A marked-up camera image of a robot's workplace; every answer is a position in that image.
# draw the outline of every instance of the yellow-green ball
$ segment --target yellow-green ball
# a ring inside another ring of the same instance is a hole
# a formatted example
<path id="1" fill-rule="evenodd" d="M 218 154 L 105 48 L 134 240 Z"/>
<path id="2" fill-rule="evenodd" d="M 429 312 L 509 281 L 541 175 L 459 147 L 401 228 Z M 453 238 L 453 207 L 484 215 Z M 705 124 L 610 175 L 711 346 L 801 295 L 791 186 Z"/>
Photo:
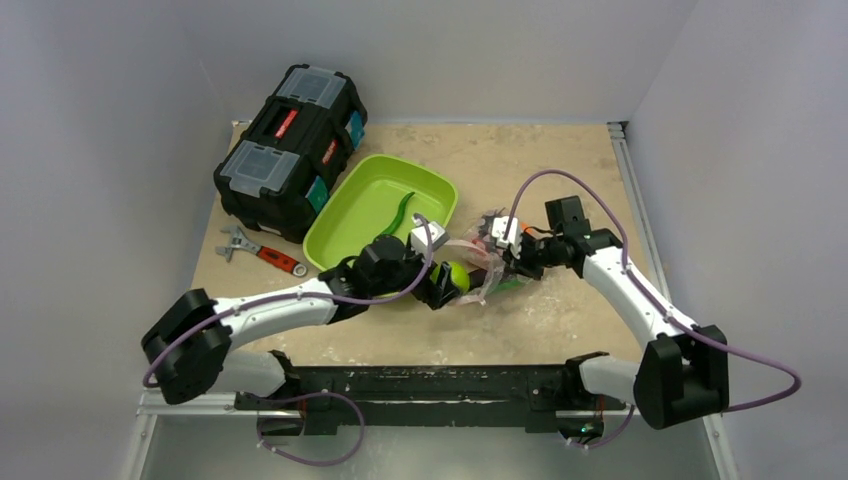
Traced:
<path id="1" fill-rule="evenodd" d="M 451 267 L 451 282 L 456 285 L 456 288 L 458 288 L 463 295 L 465 295 L 466 293 L 468 293 L 468 290 L 471 289 L 471 277 L 468 275 L 468 272 L 465 271 L 465 268 L 463 268 L 462 265 L 456 262 L 447 263 Z M 439 272 L 441 271 L 442 265 L 436 265 L 436 268 L 433 269 L 433 273 L 430 274 L 430 280 L 432 280 L 433 283 L 436 283 L 436 281 L 439 279 Z"/>

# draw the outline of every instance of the wooden table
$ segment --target wooden table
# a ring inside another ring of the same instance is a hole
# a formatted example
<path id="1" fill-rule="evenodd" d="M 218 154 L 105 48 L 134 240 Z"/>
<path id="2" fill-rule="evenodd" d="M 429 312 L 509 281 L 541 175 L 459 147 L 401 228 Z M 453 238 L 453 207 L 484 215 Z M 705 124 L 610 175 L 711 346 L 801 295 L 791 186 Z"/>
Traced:
<path id="1" fill-rule="evenodd" d="M 561 168 L 574 173 L 596 189 L 632 232 L 631 255 L 644 271 L 640 239 L 605 126 L 369 125 L 366 131 L 347 171 L 374 153 L 396 155 L 438 171 L 459 190 L 459 205 L 447 228 L 454 236 L 485 210 L 510 206 L 518 187 L 536 171 Z M 233 144 L 240 133 L 237 128 Z M 525 193 L 518 216 L 525 223 L 546 226 L 544 202 L 573 194 L 581 196 L 593 227 L 613 228 L 585 192 L 562 178 L 537 180 Z M 210 297 L 237 297 L 300 283 L 247 253 L 236 252 L 231 263 L 216 255 L 215 246 L 228 240 L 220 229 L 237 223 L 216 199 L 193 288 L 205 288 Z M 264 232 L 246 233 L 257 243 L 305 262 L 300 245 Z M 310 268 L 310 277 L 315 274 L 316 269 Z M 332 326 L 292 330 L 243 348 L 283 350 L 295 365 L 562 363 L 596 350 L 622 359 L 641 358 L 636 341 L 612 307 L 565 268 L 550 269 L 541 282 L 490 297 L 486 306 L 432 311 L 410 296 Z"/>

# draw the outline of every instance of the table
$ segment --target table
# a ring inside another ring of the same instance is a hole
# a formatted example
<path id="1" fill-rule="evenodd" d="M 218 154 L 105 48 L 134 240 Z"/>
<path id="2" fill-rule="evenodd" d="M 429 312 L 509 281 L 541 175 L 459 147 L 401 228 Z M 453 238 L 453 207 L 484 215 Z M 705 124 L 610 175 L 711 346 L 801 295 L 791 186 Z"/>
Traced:
<path id="1" fill-rule="evenodd" d="M 243 128 L 236 127 L 231 147 Z M 366 132 L 347 172 L 375 153 L 438 171 L 459 190 L 459 204 L 447 227 L 454 236 L 485 210 L 509 207 L 517 189 L 536 171 L 568 170 L 592 186 L 632 232 L 631 255 L 645 271 L 618 162 L 603 125 L 368 125 Z M 614 228 L 580 187 L 557 177 L 537 180 L 525 193 L 517 215 L 525 223 L 547 226 L 544 202 L 573 194 L 581 196 L 594 228 Z M 236 252 L 230 263 L 215 254 L 215 246 L 228 240 L 221 228 L 237 223 L 216 198 L 192 288 L 203 287 L 210 297 L 240 297 L 302 281 L 244 252 Z M 257 243 L 306 261 L 300 245 L 265 232 L 246 233 Z M 316 273 L 310 268 L 309 277 Z M 332 326 L 292 330 L 243 348 L 282 350 L 295 365 L 562 363 L 597 350 L 627 360 L 641 358 L 636 341 L 612 307 L 565 268 L 548 270 L 541 282 L 492 296 L 485 306 L 432 311 L 410 297 L 371 307 Z"/>

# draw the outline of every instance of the red label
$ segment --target red label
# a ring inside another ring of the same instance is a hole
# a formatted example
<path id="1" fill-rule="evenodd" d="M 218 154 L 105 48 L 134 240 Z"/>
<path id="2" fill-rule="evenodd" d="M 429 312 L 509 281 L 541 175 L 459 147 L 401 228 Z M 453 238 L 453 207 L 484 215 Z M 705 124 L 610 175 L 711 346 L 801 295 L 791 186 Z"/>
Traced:
<path id="1" fill-rule="evenodd" d="M 321 163 L 323 163 L 324 165 L 330 163 L 330 157 L 332 157 L 333 153 L 335 153 L 338 144 L 339 142 L 337 142 L 335 138 L 332 142 L 330 142 L 330 146 L 327 147 L 327 151 L 324 152 L 324 158 L 321 159 Z"/>
<path id="2" fill-rule="evenodd" d="M 294 117 L 297 116 L 297 110 L 292 110 L 286 115 L 286 119 L 283 120 L 283 124 L 280 125 L 280 128 L 277 130 L 277 133 L 274 134 L 277 138 L 283 138 L 283 134 L 286 133 L 286 129 L 289 128 L 291 122 L 294 120 Z"/>

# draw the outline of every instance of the robotic arm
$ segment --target robotic arm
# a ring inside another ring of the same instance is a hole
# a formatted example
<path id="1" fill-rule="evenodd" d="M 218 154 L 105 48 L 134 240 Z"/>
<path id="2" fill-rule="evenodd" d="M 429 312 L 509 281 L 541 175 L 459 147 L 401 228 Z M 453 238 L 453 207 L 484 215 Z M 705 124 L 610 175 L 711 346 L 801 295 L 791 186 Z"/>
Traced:
<path id="1" fill-rule="evenodd" d="M 563 370 L 567 393 L 574 397 L 602 394 L 634 404 L 657 429 L 727 408 L 727 354 L 692 341 L 664 321 L 625 275 L 629 268 L 644 280 L 629 259 L 622 265 L 621 242 L 607 229 L 591 229 L 578 197 L 547 202 L 546 210 L 552 233 L 543 237 L 520 232 L 515 227 L 517 219 L 511 229 L 506 228 L 506 217 L 495 219 L 491 235 L 503 248 L 507 268 L 534 279 L 541 279 L 545 268 L 573 269 L 607 298 L 644 350 L 639 364 L 603 352 L 568 360 Z M 428 244 L 435 250 L 446 240 L 441 226 L 420 225 L 406 244 L 395 237 L 378 237 L 359 256 L 290 289 L 217 299 L 208 298 L 203 290 L 187 292 L 142 340 L 151 364 L 160 362 L 155 374 L 165 400 L 179 404 L 206 392 L 232 391 L 279 396 L 287 381 L 296 377 L 289 359 L 281 352 L 253 354 L 236 349 L 275 333 L 358 315 L 368 309 L 369 302 L 351 303 L 350 299 L 368 300 L 401 291 L 424 268 L 426 275 L 411 293 L 430 308 L 441 308 L 463 293 L 451 281 L 449 263 L 443 262 L 435 274 L 435 264 L 425 266 Z M 659 292 L 648 288 L 673 309 Z M 213 316 L 221 318 L 177 341 Z M 726 343 L 717 327 L 698 327 L 677 311 L 675 317 L 702 335 Z"/>

